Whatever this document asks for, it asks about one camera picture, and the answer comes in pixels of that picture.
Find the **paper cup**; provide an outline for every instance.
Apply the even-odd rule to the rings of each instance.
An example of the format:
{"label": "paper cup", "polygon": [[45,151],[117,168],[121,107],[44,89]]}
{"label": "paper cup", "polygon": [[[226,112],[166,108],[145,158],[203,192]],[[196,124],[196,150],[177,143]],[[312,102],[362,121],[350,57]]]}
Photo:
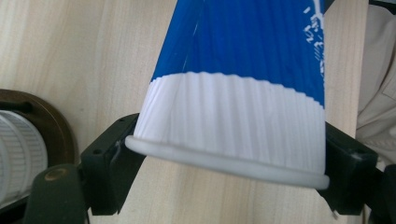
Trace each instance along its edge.
{"label": "paper cup", "polygon": [[319,1],[178,1],[126,146],[327,188],[322,28]]}

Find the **wooden table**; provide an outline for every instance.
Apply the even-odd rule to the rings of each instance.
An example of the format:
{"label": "wooden table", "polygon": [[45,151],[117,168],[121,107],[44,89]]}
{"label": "wooden table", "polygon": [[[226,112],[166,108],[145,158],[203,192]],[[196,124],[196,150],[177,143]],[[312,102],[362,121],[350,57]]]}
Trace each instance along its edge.
{"label": "wooden table", "polygon": [[[82,151],[139,112],[176,0],[0,2],[0,88],[57,107]],[[338,0],[326,20],[327,120],[354,135],[367,0]],[[359,223],[313,189],[147,158],[121,213],[92,223]]]}

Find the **fabric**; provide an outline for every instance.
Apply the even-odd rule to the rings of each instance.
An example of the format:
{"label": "fabric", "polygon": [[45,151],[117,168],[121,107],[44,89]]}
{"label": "fabric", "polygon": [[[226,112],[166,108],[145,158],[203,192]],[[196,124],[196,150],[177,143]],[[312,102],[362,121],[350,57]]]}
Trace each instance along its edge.
{"label": "fabric", "polygon": [[369,6],[356,138],[396,163],[396,17]]}

